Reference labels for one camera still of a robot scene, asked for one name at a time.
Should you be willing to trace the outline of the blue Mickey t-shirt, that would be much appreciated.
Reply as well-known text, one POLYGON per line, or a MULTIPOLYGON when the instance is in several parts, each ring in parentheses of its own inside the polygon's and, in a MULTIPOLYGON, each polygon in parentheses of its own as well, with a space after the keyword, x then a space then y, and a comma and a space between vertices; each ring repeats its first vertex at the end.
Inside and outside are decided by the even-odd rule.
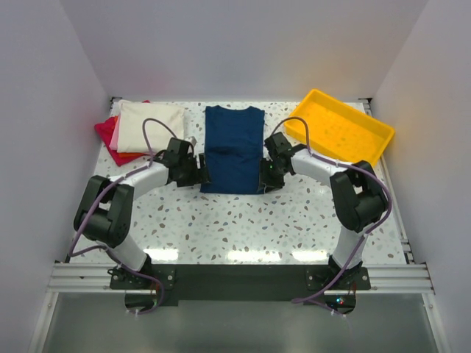
POLYGON ((202 193, 256 195, 263 158, 265 111, 205 108, 205 161, 210 183, 202 193))

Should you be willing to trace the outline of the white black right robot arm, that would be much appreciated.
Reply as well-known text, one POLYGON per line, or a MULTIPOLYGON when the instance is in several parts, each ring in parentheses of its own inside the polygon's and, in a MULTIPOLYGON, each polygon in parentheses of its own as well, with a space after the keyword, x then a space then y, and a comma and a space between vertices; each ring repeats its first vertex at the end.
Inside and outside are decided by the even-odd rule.
POLYGON ((306 145, 291 145, 277 132, 264 141, 268 157, 260 162, 259 189, 265 193, 284 187, 286 174, 310 177, 330 188, 341 231, 329 261, 329 283, 346 288, 353 280, 352 268, 362 262, 366 234, 391 210, 384 184, 366 162, 346 163, 310 151, 306 145))

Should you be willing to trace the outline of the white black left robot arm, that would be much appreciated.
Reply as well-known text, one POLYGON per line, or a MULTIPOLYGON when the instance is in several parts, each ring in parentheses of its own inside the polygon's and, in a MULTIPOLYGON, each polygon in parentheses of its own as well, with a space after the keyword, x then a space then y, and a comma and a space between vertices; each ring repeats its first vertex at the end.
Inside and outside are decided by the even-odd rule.
POLYGON ((126 269, 130 284, 147 287, 152 260, 130 235, 133 202, 171 183, 183 188, 209 182, 205 155, 195 154, 191 142, 177 138, 140 168, 114 177, 92 176, 74 217, 76 235, 68 256, 102 249, 126 269))

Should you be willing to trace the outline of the yellow plastic tray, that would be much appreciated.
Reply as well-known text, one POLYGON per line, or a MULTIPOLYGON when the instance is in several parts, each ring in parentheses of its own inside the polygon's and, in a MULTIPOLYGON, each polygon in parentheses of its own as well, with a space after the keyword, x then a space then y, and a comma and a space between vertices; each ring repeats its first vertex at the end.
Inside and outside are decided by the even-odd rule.
POLYGON ((284 123, 287 135, 334 159, 376 165, 394 128, 326 93, 313 89, 284 123))

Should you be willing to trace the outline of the cream folded t-shirt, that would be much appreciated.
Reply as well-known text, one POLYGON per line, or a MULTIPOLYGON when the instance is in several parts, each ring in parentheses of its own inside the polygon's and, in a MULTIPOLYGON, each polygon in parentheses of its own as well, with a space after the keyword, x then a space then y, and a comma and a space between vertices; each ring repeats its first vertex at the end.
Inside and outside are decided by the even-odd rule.
POLYGON ((144 135, 153 152, 166 149, 172 137, 185 137, 183 107, 121 100, 118 108, 118 153, 147 154, 149 147, 144 135))

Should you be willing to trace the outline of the pink folded t-shirt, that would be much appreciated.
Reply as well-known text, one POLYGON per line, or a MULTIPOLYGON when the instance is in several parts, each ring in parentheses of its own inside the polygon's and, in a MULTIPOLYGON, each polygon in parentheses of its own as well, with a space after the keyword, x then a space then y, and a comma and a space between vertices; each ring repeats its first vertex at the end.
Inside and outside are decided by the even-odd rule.
POLYGON ((112 151, 118 151, 118 135, 119 135, 120 115, 113 117, 113 132, 109 147, 112 151))

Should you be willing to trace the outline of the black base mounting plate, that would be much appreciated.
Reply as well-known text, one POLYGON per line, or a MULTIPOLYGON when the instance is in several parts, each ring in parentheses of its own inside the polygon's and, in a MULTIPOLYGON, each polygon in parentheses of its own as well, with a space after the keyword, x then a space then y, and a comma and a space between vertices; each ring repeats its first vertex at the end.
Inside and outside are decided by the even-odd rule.
POLYGON ((152 266, 150 275, 108 269, 110 289, 125 293, 128 310, 177 306, 181 301, 289 302, 314 295, 334 279, 331 265, 152 266))

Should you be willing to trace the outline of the red folded t-shirt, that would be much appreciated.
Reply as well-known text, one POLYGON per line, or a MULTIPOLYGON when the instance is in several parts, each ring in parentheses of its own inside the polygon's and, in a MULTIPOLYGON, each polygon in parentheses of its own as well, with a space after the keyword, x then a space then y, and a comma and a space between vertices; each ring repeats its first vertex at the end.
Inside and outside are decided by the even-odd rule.
POLYGON ((146 155, 142 153, 143 156, 141 156, 141 157, 131 157, 131 158, 125 157, 125 158, 122 158, 122 157, 118 156, 118 153, 116 151, 112 151, 110 149, 109 144, 110 144, 111 135, 112 135, 112 132, 113 132, 113 117, 117 116, 117 115, 120 115, 119 111, 116 111, 115 113, 111 113, 110 117, 106 121, 103 121, 101 123, 97 123, 94 126, 94 130, 97 133, 97 135, 99 136, 100 140, 103 142, 103 144, 104 144, 107 152, 111 156, 113 162, 118 167, 122 167, 123 165, 131 163, 131 162, 137 160, 138 158, 145 157, 146 155))

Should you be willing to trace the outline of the aluminium frame rail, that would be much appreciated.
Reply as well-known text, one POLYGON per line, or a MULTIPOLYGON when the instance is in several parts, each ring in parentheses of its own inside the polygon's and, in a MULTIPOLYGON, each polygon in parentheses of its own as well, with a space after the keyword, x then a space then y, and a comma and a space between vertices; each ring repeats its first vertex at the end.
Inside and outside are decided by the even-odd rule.
MULTIPOLYGON (((155 277, 166 290, 184 285, 200 288, 249 289, 279 285, 296 295, 307 295, 327 284, 325 265, 155 265, 155 277)), ((125 274, 111 264, 58 263, 54 265, 47 290, 56 293, 101 293, 111 290, 149 292, 147 279, 125 274)), ((371 292, 380 294, 431 294, 434 287, 426 265, 369 265, 343 276, 328 293, 371 292)))

